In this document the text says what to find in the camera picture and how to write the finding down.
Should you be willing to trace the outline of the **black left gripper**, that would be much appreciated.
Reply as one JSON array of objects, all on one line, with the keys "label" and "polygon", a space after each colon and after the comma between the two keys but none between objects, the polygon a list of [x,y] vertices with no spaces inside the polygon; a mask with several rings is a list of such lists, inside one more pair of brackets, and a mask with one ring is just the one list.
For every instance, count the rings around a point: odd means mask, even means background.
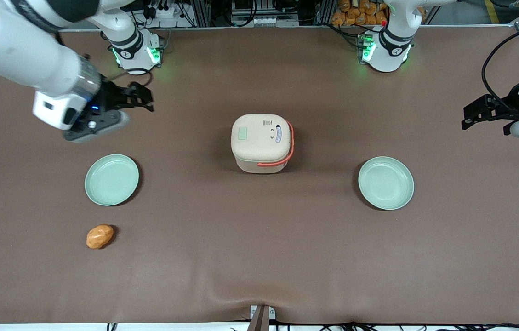
[{"label": "black left gripper", "polygon": [[464,107],[461,129],[467,130],[484,121],[519,121],[519,84],[514,86],[500,101],[496,96],[485,94]]}]

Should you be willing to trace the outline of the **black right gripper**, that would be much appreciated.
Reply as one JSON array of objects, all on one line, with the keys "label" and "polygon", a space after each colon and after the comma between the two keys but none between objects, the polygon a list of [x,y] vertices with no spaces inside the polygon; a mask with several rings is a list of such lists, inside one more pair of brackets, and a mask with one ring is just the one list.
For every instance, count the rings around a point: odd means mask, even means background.
[{"label": "black right gripper", "polygon": [[88,103],[89,121],[120,121],[123,108],[143,108],[154,112],[154,97],[150,89],[131,82],[128,86],[117,86],[110,80],[102,80],[96,95]]}]

